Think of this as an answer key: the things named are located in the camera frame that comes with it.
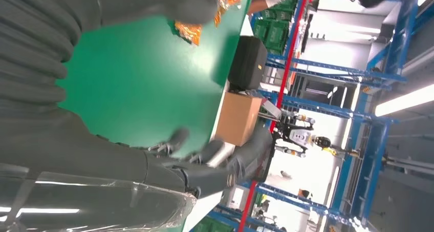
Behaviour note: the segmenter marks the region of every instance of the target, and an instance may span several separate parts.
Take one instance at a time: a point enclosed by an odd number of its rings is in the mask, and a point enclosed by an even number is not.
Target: plastic wrap
[[[8,187],[2,191],[0,226],[7,222],[11,232],[156,231],[181,226],[196,203],[193,195],[143,183],[54,173],[13,176],[0,175]],[[16,219],[8,221],[14,211],[6,208],[22,188],[28,195],[20,198]]]
[[[229,9],[230,6],[240,2],[240,0],[219,0],[219,10],[214,16],[214,25],[219,26],[222,21],[222,15]],[[179,31],[179,34],[189,42],[199,45],[200,37],[202,33],[202,26],[200,25],[187,25],[181,22],[175,22],[175,27]]]

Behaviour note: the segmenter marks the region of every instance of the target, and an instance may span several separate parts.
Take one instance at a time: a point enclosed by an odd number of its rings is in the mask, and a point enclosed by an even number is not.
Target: shelving rack
[[[425,22],[434,16],[434,7],[429,6],[424,13],[419,14],[418,18],[416,18],[418,8],[417,0],[388,1],[401,2],[401,9],[398,22],[396,24],[393,41],[368,62],[366,71],[360,71],[352,68],[345,68],[331,64],[294,58],[296,41],[297,38],[299,38],[297,37],[299,22],[303,14],[303,10],[306,8],[307,2],[307,0],[298,0],[297,10],[294,17],[295,23],[291,28],[284,55],[279,56],[269,54],[267,60],[267,66],[283,69],[285,71],[280,86],[280,92],[271,93],[260,91],[262,95],[267,97],[271,102],[275,103],[275,105],[279,108],[290,107],[305,109],[344,119],[351,119],[353,123],[350,138],[352,139],[357,138],[362,124],[367,126],[365,127],[363,140],[361,141],[360,146],[361,149],[364,150],[364,155],[360,159],[359,166],[356,169],[357,173],[353,173],[352,179],[354,180],[354,183],[351,184],[352,188],[349,192],[350,195],[346,196],[345,199],[343,198],[344,187],[348,179],[350,165],[353,159],[351,156],[346,156],[338,178],[338,183],[331,207],[326,207],[323,204],[314,203],[295,194],[291,194],[278,188],[253,181],[251,183],[244,184],[244,187],[249,188],[249,194],[242,213],[219,206],[218,208],[221,212],[219,213],[213,211],[209,214],[210,217],[223,221],[226,224],[230,224],[234,228],[237,228],[238,232],[254,231],[245,227],[246,222],[259,224],[272,231],[279,231],[279,229],[275,227],[269,227],[270,225],[264,224],[262,221],[249,217],[253,195],[255,193],[262,193],[306,210],[314,210],[319,215],[327,216],[341,224],[358,226],[355,223],[355,218],[360,219],[362,225],[367,224],[367,218],[371,210],[375,188],[381,168],[381,160],[388,137],[388,130],[390,125],[392,123],[397,123],[397,121],[388,117],[377,117],[370,113],[370,110],[366,111],[365,107],[368,97],[368,94],[366,93],[361,92],[356,109],[352,111],[345,108],[331,106],[329,104],[297,98],[297,93],[292,93],[292,96],[289,96],[284,94],[284,90],[288,77],[291,73],[322,77],[325,79],[330,79],[331,81],[335,80],[353,83],[357,84],[358,86],[365,86],[374,92],[390,89],[391,84],[394,82],[405,82],[406,79],[401,76],[401,73],[408,51],[409,39],[411,35],[416,33]],[[384,67],[384,73],[372,72],[372,68],[378,65],[378,63],[381,61]],[[305,65],[307,68],[295,68],[294,64]],[[335,70],[336,73],[322,73],[321,69],[332,69]],[[275,123],[267,122],[267,126],[269,126],[270,130],[273,131]],[[352,141],[351,146],[349,147],[356,148],[356,141]],[[349,209],[344,211],[340,209],[342,201],[345,201],[349,205]]]

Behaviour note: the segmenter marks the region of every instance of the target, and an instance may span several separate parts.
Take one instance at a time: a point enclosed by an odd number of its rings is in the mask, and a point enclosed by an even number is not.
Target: humanoid robot
[[[303,121],[308,125],[296,125],[295,121],[297,120]],[[298,114],[297,112],[282,110],[280,120],[276,123],[273,133],[273,138],[276,139],[276,145],[279,145],[278,140],[281,139],[284,142],[289,142],[299,146],[302,154],[306,153],[306,150],[314,145],[319,146],[322,149],[330,147],[331,141],[329,138],[312,134],[314,123],[315,120],[313,118],[308,118],[305,115]],[[294,150],[284,147],[283,151],[290,153]]]

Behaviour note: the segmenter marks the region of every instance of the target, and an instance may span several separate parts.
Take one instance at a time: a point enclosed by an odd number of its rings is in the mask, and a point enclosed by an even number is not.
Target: black bag
[[[228,80],[238,90],[256,90],[267,62],[264,43],[254,36],[241,36],[236,48]]]

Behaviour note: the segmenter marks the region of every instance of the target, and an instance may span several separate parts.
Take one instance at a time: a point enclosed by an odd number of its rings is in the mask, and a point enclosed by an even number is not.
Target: orange snack bag
[[[240,0],[219,0],[219,10],[214,16],[214,25],[218,27],[222,21],[222,15],[233,4],[238,3]],[[188,25],[180,22],[175,22],[175,27],[179,31],[181,37],[192,42],[195,45],[199,45],[202,26],[200,25]]]
[[[201,25],[188,25],[181,22],[175,22],[175,28],[179,31],[181,37],[195,45],[199,45],[202,33]]]

